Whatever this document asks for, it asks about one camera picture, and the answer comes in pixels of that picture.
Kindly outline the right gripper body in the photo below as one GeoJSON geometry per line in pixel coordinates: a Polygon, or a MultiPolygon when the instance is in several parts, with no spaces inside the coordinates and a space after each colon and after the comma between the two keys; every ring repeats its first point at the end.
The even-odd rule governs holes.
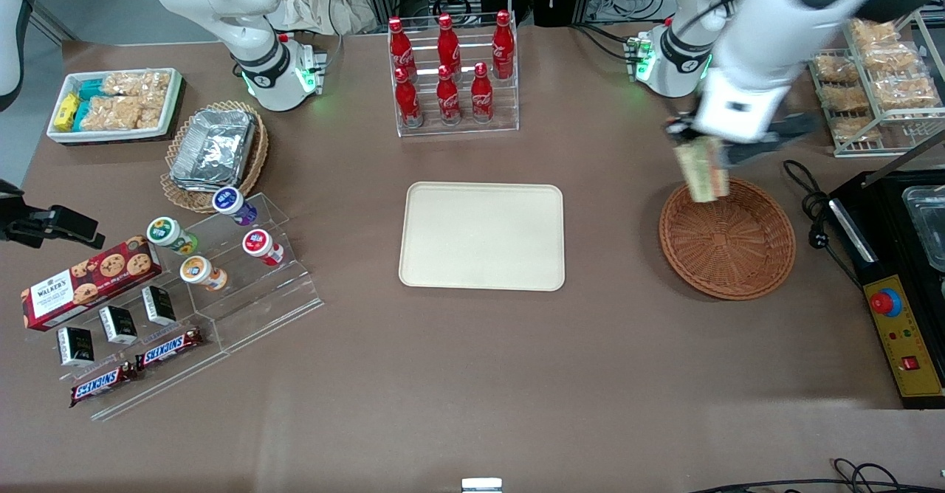
{"type": "Polygon", "coordinates": [[[2,241],[41,247],[47,220],[46,208],[28,206],[24,191],[13,183],[1,180],[1,238],[2,241]]]}

